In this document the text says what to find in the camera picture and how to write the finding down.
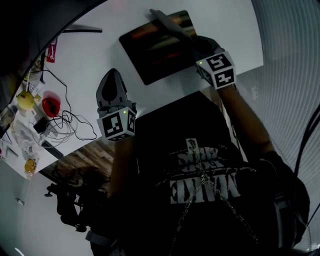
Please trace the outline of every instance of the chain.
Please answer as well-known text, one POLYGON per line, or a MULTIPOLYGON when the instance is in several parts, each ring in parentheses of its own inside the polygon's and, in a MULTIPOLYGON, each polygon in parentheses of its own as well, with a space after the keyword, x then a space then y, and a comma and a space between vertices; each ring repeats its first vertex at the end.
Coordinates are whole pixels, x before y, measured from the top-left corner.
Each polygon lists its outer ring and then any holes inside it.
POLYGON ((177 241, 178 234, 182 228, 182 224, 185 221, 185 217, 189 212, 189 208, 191 206, 191 203, 193 202, 193 200, 194 200, 195 196, 197 195, 198 191, 200 190, 201 186, 205 183, 210 185, 210 187, 213 189, 214 194, 219 196, 219 199, 232 211, 232 213, 235 215, 235 217, 243 224, 246 232, 252 238, 252 240, 256 244, 259 244, 256 233, 251 229, 251 227, 247 223, 247 221, 240 214, 237 213, 236 209, 229 203, 228 199, 223 194, 221 194, 220 190, 215 187, 215 184, 210 180, 209 176, 204 172, 204 168, 201 163, 200 154, 195 153, 194 155, 195 155, 195 163, 196 163, 195 166, 201 172, 201 181, 200 181, 200 185, 194 189, 193 193, 190 195, 188 201, 185 204, 183 215, 179 219, 178 228, 176 229, 176 233, 173 237, 173 241, 172 241, 171 248, 169 251, 169 256, 172 255, 173 249, 174 249, 176 241, 177 241))

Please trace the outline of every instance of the black t-shirt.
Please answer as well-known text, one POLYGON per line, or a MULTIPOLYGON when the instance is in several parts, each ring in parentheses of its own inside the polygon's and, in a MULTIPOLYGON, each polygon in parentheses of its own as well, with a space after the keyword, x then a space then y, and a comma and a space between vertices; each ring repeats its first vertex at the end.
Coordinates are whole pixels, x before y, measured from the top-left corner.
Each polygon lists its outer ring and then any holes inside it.
MULTIPOLYGON (((190 195, 201 182, 187 138, 196 138, 203 171, 236 210, 230 209, 207 184, 199 188, 177 235, 173 255, 219 255, 256 246, 241 216, 263 247, 277 248, 275 200, 279 190, 289 200, 293 172, 275 153, 244 162, 231 143, 225 120, 212 102, 194 93, 136 120, 139 182, 123 209, 120 240, 130 255, 168 255, 190 195)), ((295 202, 304 222, 309 197, 298 181, 295 202)), ((290 227, 292 211, 283 213, 290 227)), ((297 223, 295 244, 304 228, 297 223)), ((290 228, 283 230, 286 238, 290 228)), ((283 247, 291 244, 285 240, 283 247)))

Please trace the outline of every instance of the person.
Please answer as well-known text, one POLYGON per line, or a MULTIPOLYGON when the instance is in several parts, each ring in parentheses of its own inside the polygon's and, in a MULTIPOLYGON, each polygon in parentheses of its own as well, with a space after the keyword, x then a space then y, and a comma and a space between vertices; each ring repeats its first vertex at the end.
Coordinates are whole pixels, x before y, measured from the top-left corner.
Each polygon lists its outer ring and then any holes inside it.
POLYGON ((138 118, 115 145, 108 225, 94 230, 121 253, 287 255, 301 240, 305 186, 235 87, 217 91, 248 162, 201 92, 138 118))

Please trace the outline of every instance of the white table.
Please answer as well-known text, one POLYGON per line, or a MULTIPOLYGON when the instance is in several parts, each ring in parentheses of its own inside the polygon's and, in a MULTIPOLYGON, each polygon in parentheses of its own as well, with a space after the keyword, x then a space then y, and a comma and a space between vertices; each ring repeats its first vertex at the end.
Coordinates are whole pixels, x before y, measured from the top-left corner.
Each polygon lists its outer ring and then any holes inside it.
MULTIPOLYGON (((122 48, 119 37, 148 23, 149 9, 165 14, 188 11, 197 35, 215 39, 231 55, 236 73, 240 74, 263 65, 263 52, 256 15, 250 0, 108 0, 83 17, 76 24, 102 28, 102 33, 67 33, 59 36, 55 63, 47 67, 68 86, 68 100, 75 115, 83 115, 101 136, 96 120, 96 90, 103 76, 111 69, 120 71, 127 96, 137 102, 138 117, 174 102, 208 86, 190 67, 145 86, 135 67, 122 48)), ((61 99, 61 109, 68 110, 65 87, 45 72, 48 91, 61 99)), ((91 128, 79 125, 77 135, 92 136, 91 128)), ((75 136, 57 149, 67 155, 85 144, 75 136)), ((21 153, 17 145, 11 146, 21 153)), ((43 150, 37 172, 57 159, 43 150)), ((22 156, 9 165, 24 176, 22 156)))

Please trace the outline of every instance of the red label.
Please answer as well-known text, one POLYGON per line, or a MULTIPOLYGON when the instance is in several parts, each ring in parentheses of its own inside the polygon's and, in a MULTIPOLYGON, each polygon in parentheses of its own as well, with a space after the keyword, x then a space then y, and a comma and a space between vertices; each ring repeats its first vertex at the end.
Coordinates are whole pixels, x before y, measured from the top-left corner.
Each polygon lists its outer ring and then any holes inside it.
POLYGON ((57 40, 54 40, 48 47, 47 62, 55 63, 56 59, 57 40))

